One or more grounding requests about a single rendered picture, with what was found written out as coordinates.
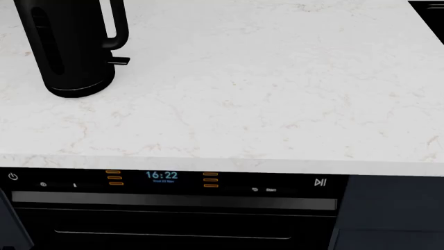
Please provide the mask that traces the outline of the black electric kettle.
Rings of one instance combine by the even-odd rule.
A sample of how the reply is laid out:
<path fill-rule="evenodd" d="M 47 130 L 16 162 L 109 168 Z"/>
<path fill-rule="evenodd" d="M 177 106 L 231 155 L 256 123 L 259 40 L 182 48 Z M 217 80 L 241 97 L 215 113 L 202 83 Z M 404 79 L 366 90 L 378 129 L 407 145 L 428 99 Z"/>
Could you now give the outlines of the black electric kettle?
<path fill-rule="evenodd" d="M 129 38 L 123 0 L 109 0 L 116 29 L 106 33 L 99 0 L 13 0 L 44 86 L 75 90 L 112 80 L 129 58 L 112 55 Z"/>

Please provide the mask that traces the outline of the dark blue cabinet panel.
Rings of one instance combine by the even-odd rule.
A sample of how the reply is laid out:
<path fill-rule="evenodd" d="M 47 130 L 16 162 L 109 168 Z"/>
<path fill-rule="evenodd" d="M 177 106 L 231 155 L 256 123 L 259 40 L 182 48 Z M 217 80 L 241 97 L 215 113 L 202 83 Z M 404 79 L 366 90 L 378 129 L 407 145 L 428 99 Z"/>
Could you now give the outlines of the dark blue cabinet panel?
<path fill-rule="evenodd" d="M 0 250 L 32 250 L 34 243 L 0 189 Z"/>

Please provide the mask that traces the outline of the black kettle base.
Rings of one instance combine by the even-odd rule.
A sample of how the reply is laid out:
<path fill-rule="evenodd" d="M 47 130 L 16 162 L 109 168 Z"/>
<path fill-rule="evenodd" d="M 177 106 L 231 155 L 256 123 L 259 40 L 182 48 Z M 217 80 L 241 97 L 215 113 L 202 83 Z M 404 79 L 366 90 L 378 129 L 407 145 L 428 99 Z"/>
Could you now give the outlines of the black kettle base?
<path fill-rule="evenodd" d="M 47 90 L 50 93 L 56 95 L 57 97 L 77 99 L 99 93 L 100 91 L 106 89 L 106 87 L 108 87 L 111 84 L 111 82 L 112 80 L 100 81 L 99 83 L 96 83 L 89 87 L 84 87 L 75 90 L 61 90 L 61 89 L 55 89 L 53 87 L 47 87 Z"/>

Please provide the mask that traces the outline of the black built-in dishwasher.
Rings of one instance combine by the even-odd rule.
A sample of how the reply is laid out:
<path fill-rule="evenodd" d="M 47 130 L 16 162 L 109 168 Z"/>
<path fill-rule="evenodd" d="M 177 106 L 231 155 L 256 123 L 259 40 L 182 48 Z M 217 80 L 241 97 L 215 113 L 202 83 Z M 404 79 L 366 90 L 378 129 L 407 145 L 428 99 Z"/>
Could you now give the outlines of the black built-in dishwasher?
<path fill-rule="evenodd" d="M 328 250 L 349 177 L 0 167 L 32 250 Z M 336 210 L 23 203 L 13 191 L 336 199 Z"/>

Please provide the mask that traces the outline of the black cooktop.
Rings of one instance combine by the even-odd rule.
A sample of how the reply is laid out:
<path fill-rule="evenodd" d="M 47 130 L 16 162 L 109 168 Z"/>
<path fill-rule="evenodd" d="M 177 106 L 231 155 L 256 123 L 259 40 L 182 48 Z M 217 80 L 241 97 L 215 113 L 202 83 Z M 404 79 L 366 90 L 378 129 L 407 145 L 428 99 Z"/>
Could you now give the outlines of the black cooktop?
<path fill-rule="evenodd" d="M 408 0 L 408 2 L 444 45 L 444 0 Z"/>

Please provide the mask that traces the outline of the dark blue cabinet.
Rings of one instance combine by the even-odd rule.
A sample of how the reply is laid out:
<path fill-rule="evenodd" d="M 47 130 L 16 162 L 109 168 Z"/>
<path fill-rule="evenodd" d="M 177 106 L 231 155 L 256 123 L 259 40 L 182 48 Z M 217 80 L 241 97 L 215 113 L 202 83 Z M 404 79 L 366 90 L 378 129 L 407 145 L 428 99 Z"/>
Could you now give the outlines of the dark blue cabinet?
<path fill-rule="evenodd" d="M 444 177 L 351 176 L 328 250 L 444 250 Z"/>

